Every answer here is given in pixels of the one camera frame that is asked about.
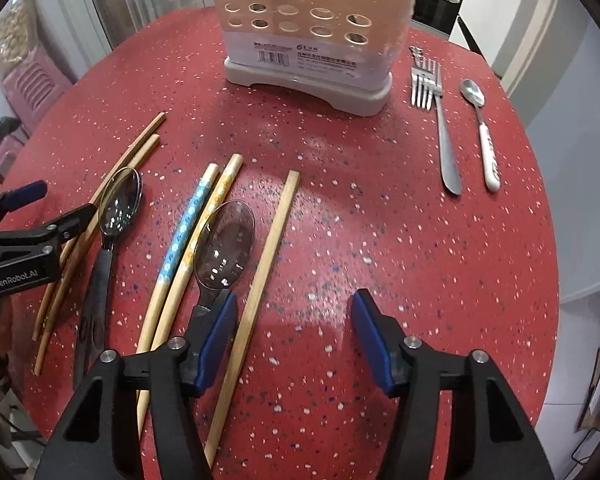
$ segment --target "white wall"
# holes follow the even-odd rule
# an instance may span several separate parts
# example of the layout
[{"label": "white wall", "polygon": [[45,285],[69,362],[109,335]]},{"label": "white wall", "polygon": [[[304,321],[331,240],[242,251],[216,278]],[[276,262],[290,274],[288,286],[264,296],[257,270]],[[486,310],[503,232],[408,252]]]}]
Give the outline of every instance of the white wall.
[{"label": "white wall", "polygon": [[[88,64],[72,37],[58,0],[36,0],[36,7],[43,44],[58,67],[75,82],[87,71]],[[4,115],[14,113],[0,88],[0,117]]]},{"label": "white wall", "polygon": [[600,290],[600,30],[587,19],[573,60],[526,128],[549,197],[561,301]]}]

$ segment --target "tabletop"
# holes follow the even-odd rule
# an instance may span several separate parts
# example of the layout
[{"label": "tabletop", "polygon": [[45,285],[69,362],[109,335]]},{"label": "tabletop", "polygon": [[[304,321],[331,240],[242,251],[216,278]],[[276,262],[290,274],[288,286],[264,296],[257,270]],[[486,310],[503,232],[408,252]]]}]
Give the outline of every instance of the tabletop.
[{"label": "tabletop", "polygon": [[[347,311],[359,287],[406,333],[436,349],[485,349],[532,422],[538,418],[558,314],[554,232],[538,165],[481,57],[413,29],[408,41],[443,65],[460,198],[442,186],[434,111],[408,102],[408,49],[394,65],[388,105],[359,118],[299,92],[228,83],[209,9],[168,14],[91,68],[46,115],[4,184],[48,182],[47,197],[10,215],[2,228],[40,224],[86,202],[127,145],[167,112],[161,146],[142,168],[137,221],[120,242],[114,270],[109,347],[130,354],[171,235],[208,163],[224,165],[232,153],[245,159],[230,193],[256,218],[253,257],[235,287],[240,308],[286,174],[301,172],[216,475],[375,477],[396,402],[375,387],[360,357]],[[502,174],[497,194],[484,185],[474,110],[456,90],[469,76],[486,95]],[[46,436],[72,394],[77,310],[97,247],[74,278],[40,377],[32,374],[30,335],[43,287],[13,298],[13,380]],[[174,334],[184,332],[197,294],[192,280]],[[195,408],[203,440],[220,383]],[[434,479],[443,476],[449,402],[442,397]],[[150,424],[141,445],[146,477],[159,478]]]}]

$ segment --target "fork tines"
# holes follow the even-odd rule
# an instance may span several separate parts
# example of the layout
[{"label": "fork tines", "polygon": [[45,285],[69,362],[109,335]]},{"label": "fork tines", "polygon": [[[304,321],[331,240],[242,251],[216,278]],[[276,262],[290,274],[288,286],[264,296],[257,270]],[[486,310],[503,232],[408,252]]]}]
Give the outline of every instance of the fork tines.
[{"label": "fork tines", "polygon": [[411,91],[411,104],[415,104],[423,110],[431,110],[438,64],[434,59],[418,56],[416,65],[417,68],[411,69],[411,81],[412,84],[415,84]]}]

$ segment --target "stool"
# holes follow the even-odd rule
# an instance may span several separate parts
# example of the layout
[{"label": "stool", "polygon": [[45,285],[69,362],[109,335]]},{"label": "stool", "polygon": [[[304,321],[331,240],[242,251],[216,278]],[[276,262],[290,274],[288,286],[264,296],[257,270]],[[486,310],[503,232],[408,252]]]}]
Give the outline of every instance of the stool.
[{"label": "stool", "polygon": [[71,82],[42,46],[32,50],[2,82],[2,92],[29,137],[42,117],[70,87]]},{"label": "stool", "polygon": [[0,143],[0,188],[21,149],[22,143],[13,135],[7,135]]}]

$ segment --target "chopstick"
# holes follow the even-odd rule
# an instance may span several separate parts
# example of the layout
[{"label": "chopstick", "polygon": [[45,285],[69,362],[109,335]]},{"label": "chopstick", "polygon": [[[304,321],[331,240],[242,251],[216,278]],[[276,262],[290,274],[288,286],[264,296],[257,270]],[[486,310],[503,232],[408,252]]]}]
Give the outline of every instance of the chopstick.
[{"label": "chopstick", "polygon": [[[151,350],[155,350],[158,348],[158,346],[167,341],[169,332],[171,331],[171,326],[173,325],[173,320],[178,313],[180,301],[184,296],[187,284],[189,283],[189,279],[193,273],[193,259],[196,251],[196,244],[198,243],[198,238],[200,238],[200,233],[202,232],[206,221],[211,216],[211,213],[215,211],[218,206],[222,204],[222,202],[224,202],[224,198],[227,196],[229,188],[234,182],[235,177],[242,166],[242,160],[242,155],[238,153],[234,153],[231,156],[229,163],[224,168],[222,175],[220,175],[220,179],[218,179],[218,183],[214,187],[213,193],[209,197],[209,200],[206,203],[200,218],[198,219],[195,229],[193,229],[191,237],[189,238],[189,242],[187,243],[187,248],[182,256],[182,260],[180,261],[180,265],[178,266],[178,270],[173,279],[173,283],[171,283],[169,295],[164,302],[164,308],[160,314],[158,327],[155,330],[154,340],[151,344]],[[144,426],[144,418],[146,416],[146,410],[148,407],[149,392],[147,390],[142,390],[138,396],[139,436],[142,436],[142,427]]]},{"label": "chopstick", "polygon": [[191,230],[196,225],[198,216],[205,206],[206,197],[209,195],[209,192],[211,192],[213,184],[218,177],[218,173],[219,168],[217,164],[211,163],[208,165],[196,190],[189,199],[189,203],[182,214],[182,218],[180,218],[180,222],[173,234],[173,239],[169,244],[169,249],[164,256],[162,268],[160,269],[158,279],[155,282],[154,291],[149,300],[149,307],[147,307],[146,314],[144,315],[144,323],[142,324],[140,338],[138,339],[138,348],[136,349],[137,354],[148,352],[151,349],[151,342],[154,340],[155,329],[158,325],[158,320],[162,313],[164,300],[167,297],[171,281],[173,280],[178,264],[180,263]]},{"label": "chopstick", "polygon": [[[152,135],[149,140],[140,148],[140,150],[131,158],[128,166],[135,168],[136,170],[139,169],[139,167],[145,162],[145,160],[149,157],[159,143],[160,136]],[[49,308],[48,316],[46,318],[45,330],[42,333],[38,354],[36,355],[36,364],[33,370],[35,375],[40,375],[40,372],[42,371],[42,364],[45,359],[46,348],[49,344],[51,334],[54,331],[54,325],[56,323],[58,311],[60,310],[60,306],[64,301],[67,291],[69,290],[69,285],[74,277],[78,264],[82,261],[84,255],[89,251],[89,248],[91,247],[91,241],[93,240],[93,236],[96,234],[97,230],[98,216],[95,215],[91,219],[91,222],[89,222],[87,229],[79,237],[75,250],[72,252],[67,265],[64,268],[64,274],[60,280],[58,290],[56,291],[56,296],[51,303],[51,307]]]},{"label": "chopstick", "polygon": [[205,456],[206,461],[211,468],[213,468],[214,460],[216,458],[216,451],[218,450],[218,444],[220,443],[226,416],[229,413],[231,399],[234,396],[235,383],[238,381],[240,370],[244,363],[244,357],[247,353],[260,299],[262,298],[264,287],[267,284],[273,259],[276,256],[280,238],[282,238],[282,231],[285,227],[289,211],[291,210],[299,180],[300,173],[293,170],[289,171],[285,182],[285,188],[282,191],[282,196],[280,197],[280,202],[276,209],[276,215],[273,217],[271,229],[269,230],[267,240],[264,243],[264,249],[260,255],[258,268],[256,269],[253,282],[251,283],[251,290],[247,297],[247,303],[244,306],[244,311],[240,318],[240,325],[238,326],[238,331],[235,335],[234,346],[229,355],[229,362],[224,374],[224,380],[222,381],[222,389],[220,390],[220,396],[218,398],[218,403],[216,404],[214,418],[211,420],[209,436],[206,439]]},{"label": "chopstick", "polygon": [[[160,126],[164,120],[167,118],[167,114],[164,112],[160,112],[156,115],[153,121],[149,123],[149,125],[142,131],[140,135],[136,137],[136,140],[126,149],[126,152],[122,154],[120,159],[117,161],[115,166],[111,168],[108,175],[103,179],[100,183],[96,191],[93,193],[93,196],[89,200],[94,206],[100,205],[100,199],[102,197],[102,193],[104,192],[104,188],[111,180],[111,177],[123,166],[126,166],[129,161],[133,158],[133,156],[138,152],[140,148],[145,144],[146,140],[157,130],[158,126]],[[64,269],[71,252],[74,250],[74,246],[77,243],[78,239],[72,238],[69,240],[62,248],[62,253],[60,253],[60,268]],[[58,286],[58,282],[49,283],[46,286],[45,295],[42,297],[42,302],[40,303],[40,308],[38,309],[38,314],[36,315],[36,322],[33,327],[33,341],[37,341],[40,337],[40,329],[42,328],[42,323],[45,319],[46,311],[48,310],[49,304],[53,300],[53,294]]]}]

